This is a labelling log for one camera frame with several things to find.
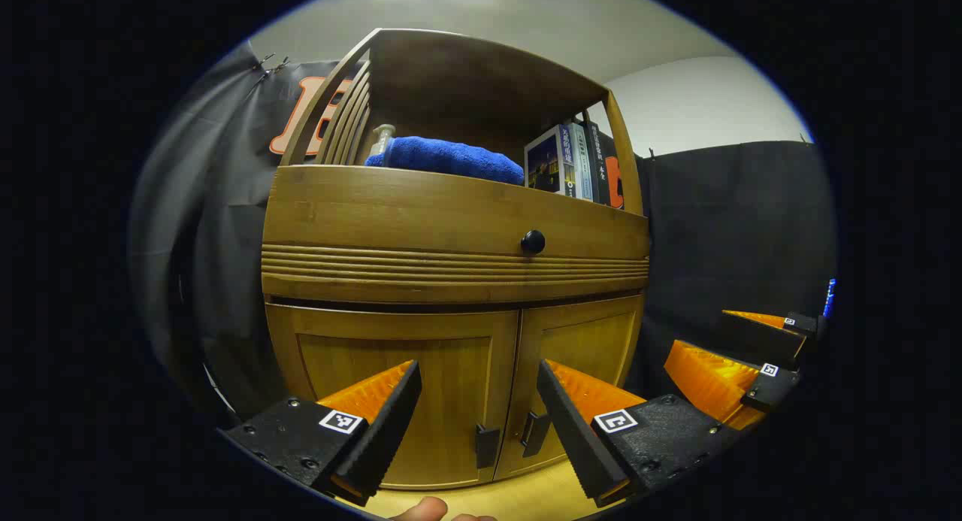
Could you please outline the wooden double-door shoe cabinet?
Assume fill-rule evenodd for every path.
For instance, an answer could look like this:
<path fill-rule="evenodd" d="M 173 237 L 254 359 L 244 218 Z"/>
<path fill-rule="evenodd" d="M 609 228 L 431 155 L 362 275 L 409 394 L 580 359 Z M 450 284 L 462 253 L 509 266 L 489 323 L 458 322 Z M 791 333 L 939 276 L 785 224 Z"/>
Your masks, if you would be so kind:
<path fill-rule="evenodd" d="M 530 141 L 598 103 L 622 205 L 363 164 L 389 124 L 519 167 Z M 385 488 L 481 486 L 560 462 L 538 364 L 622 386 L 649 283 L 638 168 L 614 92 L 511 46 L 381 29 L 304 92 L 286 134 L 260 270 L 289 391 L 316 401 L 418 361 L 422 393 Z"/>

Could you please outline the wooden shoe cabinet door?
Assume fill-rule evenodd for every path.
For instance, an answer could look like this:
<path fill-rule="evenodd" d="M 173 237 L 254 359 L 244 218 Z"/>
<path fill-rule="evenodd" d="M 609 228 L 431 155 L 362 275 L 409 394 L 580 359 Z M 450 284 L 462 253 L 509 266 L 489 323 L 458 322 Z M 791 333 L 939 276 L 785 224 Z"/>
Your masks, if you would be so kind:
<path fill-rule="evenodd" d="M 422 376 L 416 410 L 385 488 L 434 490 L 494 480 L 476 469 L 475 426 L 501 429 L 515 367 L 519 312 L 383 314 L 268 304 L 286 386 L 322 400 L 408 360 Z"/>
<path fill-rule="evenodd" d="M 537 391 L 540 360 L 550 359 L 622 386 L 638 342 L 644 304 L 643 295 L 630 295 L 520 312 L 516 364 L 496 480 L 525 475 L 566 459 L 553 424 L 539 455 L 522 457 L 520 435 L 527 412 L 547 412 Z"/>

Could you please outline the grey spine book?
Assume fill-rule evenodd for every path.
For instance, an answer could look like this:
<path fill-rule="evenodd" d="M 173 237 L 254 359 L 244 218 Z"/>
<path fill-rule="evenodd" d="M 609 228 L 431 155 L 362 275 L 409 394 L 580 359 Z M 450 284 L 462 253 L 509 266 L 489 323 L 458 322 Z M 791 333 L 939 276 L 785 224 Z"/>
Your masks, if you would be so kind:
<path fill-rule="evenodd" d="M 590 151 L 588 151 L 585 130 L 578 123 L 568 123 L 566 128 L 568 137 L 570 138 L 571 151 L 573 151 L 574 174 L 576 176 L 578 198 L 595 202 Z"/>

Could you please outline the wooden drawer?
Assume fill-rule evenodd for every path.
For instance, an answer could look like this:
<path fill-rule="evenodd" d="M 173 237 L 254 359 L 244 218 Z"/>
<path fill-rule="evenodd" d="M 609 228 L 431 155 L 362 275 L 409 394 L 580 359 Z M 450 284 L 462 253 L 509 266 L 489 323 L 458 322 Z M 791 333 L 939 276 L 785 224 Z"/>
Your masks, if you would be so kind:
<path fill-rule="evenodd" d="M 520 239 L 538 229 L 542 253 Z M 269 301 L 525 303 L 649 284 L 647 219 L 476 178 L 293 165 L 276 171 L 262 230 Z"/>

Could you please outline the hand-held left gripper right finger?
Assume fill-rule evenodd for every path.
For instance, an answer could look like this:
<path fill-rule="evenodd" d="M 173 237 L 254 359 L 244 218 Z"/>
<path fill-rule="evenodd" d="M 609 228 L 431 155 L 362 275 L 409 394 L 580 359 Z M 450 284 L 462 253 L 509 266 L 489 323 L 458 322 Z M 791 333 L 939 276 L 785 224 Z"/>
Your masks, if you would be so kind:
<path fill-rule="evenodd" d="M 678 395 L 645 400 L 546 358 L 537 389 L 575 476 L 598 507 L 672 486 L 746 436 Z"/>

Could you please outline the blue folded towel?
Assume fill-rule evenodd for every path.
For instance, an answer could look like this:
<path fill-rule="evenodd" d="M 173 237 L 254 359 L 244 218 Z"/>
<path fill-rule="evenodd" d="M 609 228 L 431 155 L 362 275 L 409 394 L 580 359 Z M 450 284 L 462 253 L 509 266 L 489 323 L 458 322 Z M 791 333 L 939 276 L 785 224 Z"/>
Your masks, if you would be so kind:
<path fill-rule="evenodd" d="M 507 156 L 437 138 L 392 138 L 384 151 L 365 160 L 365 167 L 413 169 L 525 185 L 523 168 Z"/>

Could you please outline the black backdrop cloth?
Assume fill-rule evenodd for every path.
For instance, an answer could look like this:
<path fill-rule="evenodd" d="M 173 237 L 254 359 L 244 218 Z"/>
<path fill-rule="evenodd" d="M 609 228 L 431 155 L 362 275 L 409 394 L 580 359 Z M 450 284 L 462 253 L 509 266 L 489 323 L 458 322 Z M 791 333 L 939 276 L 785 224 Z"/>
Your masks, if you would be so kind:
<path fill-rule="evenodd" d="M 132 203 L 127 265 L 159 364 L 204 413 L 247 418 L 285 394 L 262 308 L 260 260 L 268 149 L 295 87 L 334 61 L 251 70 L 237 46 L 174 103 Z M 652 287 L 635 393 L 669 393 L 662 368 L 680 338 L 708 347 L 722 310 L 821 314 L 837 274 L 837 223 L 814 145 L 755 141 L 636 158 L 652 234 Z"/>

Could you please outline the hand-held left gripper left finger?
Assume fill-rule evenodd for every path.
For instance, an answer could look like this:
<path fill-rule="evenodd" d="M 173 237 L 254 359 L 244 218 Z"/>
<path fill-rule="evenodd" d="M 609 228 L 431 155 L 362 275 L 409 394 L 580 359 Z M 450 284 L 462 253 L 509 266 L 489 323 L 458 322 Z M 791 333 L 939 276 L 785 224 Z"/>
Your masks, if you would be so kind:
<path fill-rule="evenodd" d="M 290 395 L 226 431 L 241 449 L 313 490 L 361 507 L 377 493 L 422 393 L 408 360 L 327 395 Z"/>

